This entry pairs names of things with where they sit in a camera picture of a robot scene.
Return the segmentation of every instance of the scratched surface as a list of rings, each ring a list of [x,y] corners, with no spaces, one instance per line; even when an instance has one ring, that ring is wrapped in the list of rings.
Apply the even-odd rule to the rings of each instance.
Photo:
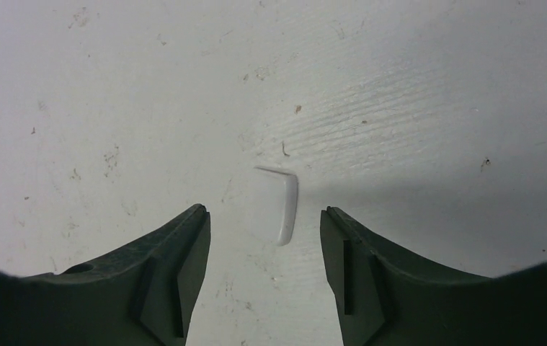
[[[199,202],[188,345],[341,345],[319,211],[451,267],[547,260],[547,2],[0,1],[0,270],[62,272]],[[248,170],[297,173],[285,247]]]

